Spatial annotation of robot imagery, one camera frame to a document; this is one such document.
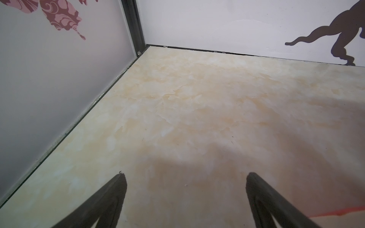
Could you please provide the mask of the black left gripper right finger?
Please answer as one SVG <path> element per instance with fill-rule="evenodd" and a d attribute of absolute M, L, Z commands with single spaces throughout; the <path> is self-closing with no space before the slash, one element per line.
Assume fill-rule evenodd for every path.
<path fill-rule="evenodd" d="M 257 228 L 318 228 L 256 173 L 246 178 L 246 193 Z"/>

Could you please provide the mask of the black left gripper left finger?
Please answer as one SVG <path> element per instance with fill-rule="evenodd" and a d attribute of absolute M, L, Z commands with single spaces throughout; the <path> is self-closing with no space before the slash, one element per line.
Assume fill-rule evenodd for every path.
<path fill-rule="evenodd" d="M 91 228 L 96 225 L 97 228 L 115 228 L 126 191 L 126 177 L 123 173 L 119 173 L 53 227 Z"/>

